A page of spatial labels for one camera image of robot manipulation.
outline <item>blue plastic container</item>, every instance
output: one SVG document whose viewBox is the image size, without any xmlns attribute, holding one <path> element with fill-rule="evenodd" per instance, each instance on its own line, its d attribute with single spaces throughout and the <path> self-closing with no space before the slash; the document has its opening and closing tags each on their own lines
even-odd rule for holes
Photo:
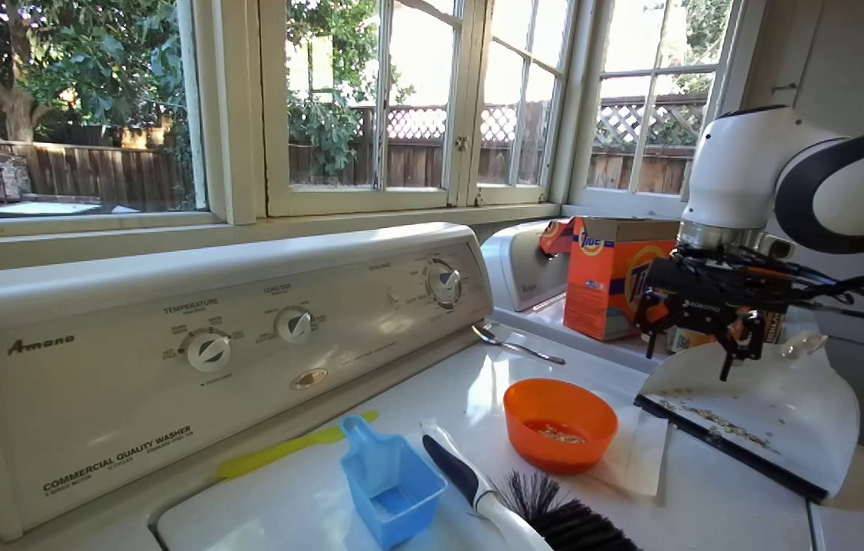
<svg viewBox="0 0 864 551">
<path fill-rule="evenodd" d="M 349 454 L 339 458 L 354 505 L 380 548 L 422 534 L 444 493 L 441 474 L 400 435 L 377 435 L 363 415 L 345 415 Z"/>
</svg>

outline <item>white knob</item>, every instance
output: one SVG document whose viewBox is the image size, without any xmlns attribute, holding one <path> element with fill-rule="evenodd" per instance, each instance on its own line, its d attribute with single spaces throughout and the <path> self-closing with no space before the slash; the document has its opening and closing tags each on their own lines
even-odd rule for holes
<svg viewBox="0 0 864 551">
<path fill-rule="evenodd" d="M 277 318 L 277 333 L 284 344 L 308 344 L 312 333 L 312 311 L 308 309 L 283 309 Z"/>
<path fill-rule="evenodd" d="M 447 265 L 447 264 L 431 264 L 430 265 L 430 295 L 438 306 L 450 309 L 456 306 L 460 295 L 464 295 L 464 273 Z"/>
<path fill-rule="evenodd" d="M 231 364 L 231 337 L 216 331 L 189 333 L 184 344 L 184 359 L 200 374 L 217 374 Z"/>
</svg>

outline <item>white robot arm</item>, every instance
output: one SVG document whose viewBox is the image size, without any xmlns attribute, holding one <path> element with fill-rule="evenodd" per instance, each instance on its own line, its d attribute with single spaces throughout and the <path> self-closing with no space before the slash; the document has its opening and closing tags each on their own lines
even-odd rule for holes
<svg viewBox="0 0 864 551">
<path fill-rule="evenodd" d="M 697 151 L 681 241 L 752 244 L 771 214 L 811 251 L 864 251 L 864 134 L 832 134 L 792 108 L 714 118 Z"/>
<path fill-rule="evenodd" d="M 728 378 L 737 359 L 760 359 L 766 314 L 864 297 L 864 274 L 836 281 L 770 258 L 770 219 L 811 251 L 864 251 L 864 134 L 841 138 L 792 108 L 714 118 L 697 151 L 676 251 L 640 274 L 639 323 L 651 337 L 670 323 L 714 333 Z"/>
</svg>

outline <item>black brush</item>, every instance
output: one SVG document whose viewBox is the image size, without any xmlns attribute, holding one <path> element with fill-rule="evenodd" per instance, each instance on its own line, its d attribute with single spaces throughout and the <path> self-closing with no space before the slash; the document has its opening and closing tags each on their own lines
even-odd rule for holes
<svg viewBox="0 0 864 551">
<path fill-rule="evenodd" d="M 547 474 L 513 479 L 520 518 L 547 537 L 555 551 L 635 551 L 639 546 L 587 501 L 558 501 L 558 483 Z"/>
</svg>

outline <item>washing machine control panel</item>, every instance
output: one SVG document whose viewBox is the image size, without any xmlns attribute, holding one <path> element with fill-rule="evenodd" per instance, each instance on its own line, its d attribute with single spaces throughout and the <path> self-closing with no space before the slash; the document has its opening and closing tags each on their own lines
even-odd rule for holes
<svg viewBox="0 0 864 551">
<path fill-rule="evenodd" d="M 479 241 L 453 222 L 15 270 L 0 274 L 0 493 L 37 525 L 489 311 Z"/>
</svg>

